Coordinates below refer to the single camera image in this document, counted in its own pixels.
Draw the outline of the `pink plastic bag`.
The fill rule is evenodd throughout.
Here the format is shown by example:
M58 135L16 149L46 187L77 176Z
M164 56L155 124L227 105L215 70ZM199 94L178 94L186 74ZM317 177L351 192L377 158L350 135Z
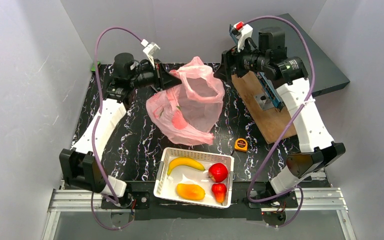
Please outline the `pink plastic bag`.
M212 145L211 129L223 110L224 84L198 56L169 74L180 84L146 101L149 118L174 144Z

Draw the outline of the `yellow fake banana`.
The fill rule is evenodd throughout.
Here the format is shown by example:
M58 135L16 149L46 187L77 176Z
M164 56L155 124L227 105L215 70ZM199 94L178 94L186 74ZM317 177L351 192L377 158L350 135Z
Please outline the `yellow fake banana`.
M169 163L167 175L169 176L175 168L180 166L190 167L201 172L206 170L205 167L197 160L189 157L177 157Z

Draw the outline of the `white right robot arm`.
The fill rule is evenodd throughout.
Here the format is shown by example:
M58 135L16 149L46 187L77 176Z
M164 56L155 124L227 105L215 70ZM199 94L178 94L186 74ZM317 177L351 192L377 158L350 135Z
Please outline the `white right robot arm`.
M327 167L346 152L326 129L312 92L308 72L301 58L287 56L285 31L280 27L262 28L258 43L252 40L253 28L242 22L230 25L229 34L236 46L222 53L215 76L243 77L248 72L260 74L260 82L270 80L275 93L293 120L299 152L287 156L286 167L266 184L264 198L274 199L291 192L308 175Z

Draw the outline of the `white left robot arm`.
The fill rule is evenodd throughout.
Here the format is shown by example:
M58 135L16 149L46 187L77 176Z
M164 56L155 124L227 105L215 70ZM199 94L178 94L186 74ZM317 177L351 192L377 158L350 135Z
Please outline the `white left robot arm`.
M130 53L114 57L112 75L99 88L99 108L83 135L70 149L62 149L59 162L64 181L71 187L112 198L122 198L127 183L108 175L101 163L105 147L120 120L126 115L137 89L153 86L167 90L182 82L155 59L137 61Z

